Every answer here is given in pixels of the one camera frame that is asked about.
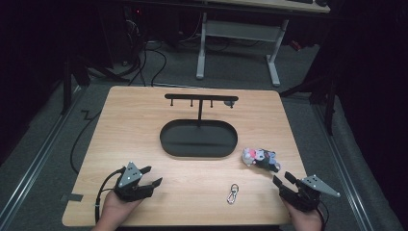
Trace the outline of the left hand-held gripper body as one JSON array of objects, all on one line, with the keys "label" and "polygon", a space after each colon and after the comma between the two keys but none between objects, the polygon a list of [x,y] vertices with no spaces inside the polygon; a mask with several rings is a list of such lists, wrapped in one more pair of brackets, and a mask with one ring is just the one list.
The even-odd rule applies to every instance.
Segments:
[{"label": "left hand-held gripper body", "polygon": [[118,198],[125,202],[132,202],[151,197],[154,188],[152,185],[140,186],[139,182],[143,175],[140,175],[140,169],[130,162],[121,176],[117,179],[114,187],[114,193]]}]

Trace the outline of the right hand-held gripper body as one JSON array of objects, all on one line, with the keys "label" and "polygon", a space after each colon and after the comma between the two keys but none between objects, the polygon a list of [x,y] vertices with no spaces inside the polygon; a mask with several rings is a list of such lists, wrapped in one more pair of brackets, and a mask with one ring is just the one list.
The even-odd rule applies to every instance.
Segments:
[{"label": "right hand-held gripper body", "polygon": [[297,179],[293,185],[297,188],[296,192],[283,184],[281,188],[278,188],[279,195],[301,212],[316,210],[320,204],[320,196],[323,193],[335,197],[341,196],[339,192],[335,191],[316,175]]}]

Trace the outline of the grey pink plush toy keychain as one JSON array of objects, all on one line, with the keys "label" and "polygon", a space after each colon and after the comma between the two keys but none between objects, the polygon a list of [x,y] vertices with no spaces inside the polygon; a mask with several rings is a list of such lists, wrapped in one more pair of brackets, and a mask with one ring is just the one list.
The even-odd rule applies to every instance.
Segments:
[{"label": "grey pink plush toy keychain", "polygon": [[262,148],[245,148],[242,152],[242,161],[248,167],[256,166],[269,172],[277,173],[281,169],[276,160],[276,153]]}]

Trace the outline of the black key rack with tray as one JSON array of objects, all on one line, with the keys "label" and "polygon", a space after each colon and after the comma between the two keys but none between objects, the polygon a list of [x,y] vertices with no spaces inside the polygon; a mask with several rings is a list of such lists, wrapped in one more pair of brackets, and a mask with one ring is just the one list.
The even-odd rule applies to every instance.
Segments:
[{"label": "black key rack with tray", "polygon": [[224,158],[230,155],[238,143],[234,126],[222,120],[203,119],[205,101],[214,107],[215,101],[224,102],[230,108],[239,100],[238,96],[167,93],[165,99],[198,102],[197,119],[174,119],[161,130],[162,149],[169,155],[182,158]]}]

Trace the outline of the person's right hand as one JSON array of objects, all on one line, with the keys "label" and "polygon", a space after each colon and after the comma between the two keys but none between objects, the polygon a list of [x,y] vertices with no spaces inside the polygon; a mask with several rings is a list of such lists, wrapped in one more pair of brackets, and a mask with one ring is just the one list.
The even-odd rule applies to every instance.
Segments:
[{"label": "person's right hand", "polygon": [[284,198],[282,198],[282,202],[289,212],[295,231],[321,231],[322,221],[317,210],[301,212]]}]

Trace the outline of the person's left hand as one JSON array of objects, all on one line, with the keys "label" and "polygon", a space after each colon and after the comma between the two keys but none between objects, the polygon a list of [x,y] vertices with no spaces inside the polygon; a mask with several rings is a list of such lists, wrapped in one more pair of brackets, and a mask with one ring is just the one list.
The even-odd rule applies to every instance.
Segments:
[{"label": "person's left hand", "polygon": [[109,192],[104,200],[100,220],[109,220],[120,226],[140,204],[141,200],[125,202],[120,200],[114,192]]}]

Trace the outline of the grey tape strip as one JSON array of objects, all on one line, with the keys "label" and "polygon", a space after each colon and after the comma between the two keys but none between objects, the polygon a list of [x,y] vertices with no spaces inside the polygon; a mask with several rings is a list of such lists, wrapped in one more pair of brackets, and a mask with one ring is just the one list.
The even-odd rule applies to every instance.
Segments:
[{"label": "grey tape strip", "polygon": [[60,198],[60,201],[66,202],[66,201],[77,201],[81,202],[83,199],[82,194],[77,194],[77,193],[70,193],[70,194],[63,194]]}]

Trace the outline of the black metal stand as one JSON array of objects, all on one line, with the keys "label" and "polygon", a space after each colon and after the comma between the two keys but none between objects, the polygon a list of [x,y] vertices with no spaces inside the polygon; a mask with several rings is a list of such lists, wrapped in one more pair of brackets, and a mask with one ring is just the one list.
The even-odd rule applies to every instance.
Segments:
[{"label": "black metal stand", "polygon": [[322,75],[313,80],[307,80],[303,83],[289,89],[284,90],[279,93],[281,97],[288,97],[297,92],[310,92],[309,102],[311,104],[321,104],[325,105],[323,124],[326,132],[332,136],[332,122],[336,89],[337,89],[338,79],[335,75]]},{"label": "black metal stand", "polygon": [[103,74],[104,76],[117,81],[126,82],[126,79],[120,77],[108,70],[105,67],[94,64],[82,56],[68,55],[64,63],[64,101],[62,114],[65,115],[72,104],[72,79],[75,79],[80,87],[88,87],[90,84],[90,77],[87,72],[87,68],[93,68],[97,72]]}]

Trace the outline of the black computer tower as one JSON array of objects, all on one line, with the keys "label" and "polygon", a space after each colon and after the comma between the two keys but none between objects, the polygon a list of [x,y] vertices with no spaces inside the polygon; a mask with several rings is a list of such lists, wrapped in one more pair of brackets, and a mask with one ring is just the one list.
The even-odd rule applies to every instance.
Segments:
[{"label": "black computer tower", "polygon": [[143,16],[141,8],[125,6],[123,8],[126,35],[130,43],[131,61],[136,64],[143,47]]}]

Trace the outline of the white-legged desk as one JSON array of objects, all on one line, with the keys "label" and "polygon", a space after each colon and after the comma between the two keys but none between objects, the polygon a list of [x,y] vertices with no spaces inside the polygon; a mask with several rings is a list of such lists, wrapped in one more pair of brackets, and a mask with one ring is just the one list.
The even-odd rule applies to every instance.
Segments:
[{"label": "white-legged desk", "polygon": [[[254,7],[260,10],[277,10],[279,13],[310,13],[320,15],[330,13],[325,0],[204,0],[206,7],[214,4],[237,7]],[[200,49],[198,53],[196,78],[201,80],[205,76],[206,38],[246,39],[266,41],[274,44],[271,53],[266,55],[269,76],[275,87],[280,86],[276,70],[277,57],[282,40],[285,36],[289,18],[285,16],[278,25],[261,25],[255,22],[238,22],[232,19],[208,19],[207,14],[201,15]]]}]

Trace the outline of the aluminium floor rail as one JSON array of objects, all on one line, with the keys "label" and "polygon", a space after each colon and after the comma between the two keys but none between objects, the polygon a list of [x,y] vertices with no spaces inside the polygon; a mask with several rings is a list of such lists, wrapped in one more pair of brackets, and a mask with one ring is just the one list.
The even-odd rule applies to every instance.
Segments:
[{"label": "aluminium floor rail", "polygon": [[340,181],[344,189],[345,197],[347,198],[348,204],[352,210],[353,215],[355,216],[360,231],[373,231],[372,222],[363,204],[361,196],[357,192],[357,189],[350,177],[344,160],[342,159],[340,149],[336,144],[334,137],[327,132],[324,123],[323,109],[321,108],[321,106],[312,105],[312,110],[318,120],[319,127],[322,130],[322,133],[324,134],[325,139],[330,147],[335,169],[338,172]]},{"label": "aluminium floor rail", "polygon": [[13,221],[52,154],[72,110],[86,90],[82,87],[73,89],[72,102],[66,112],[61,105],[63,90],[54,92],[30,122],[29,129],[10,158],[0,167],[0,183],[4,187],[0,192],[0,229],[6,230]]}]

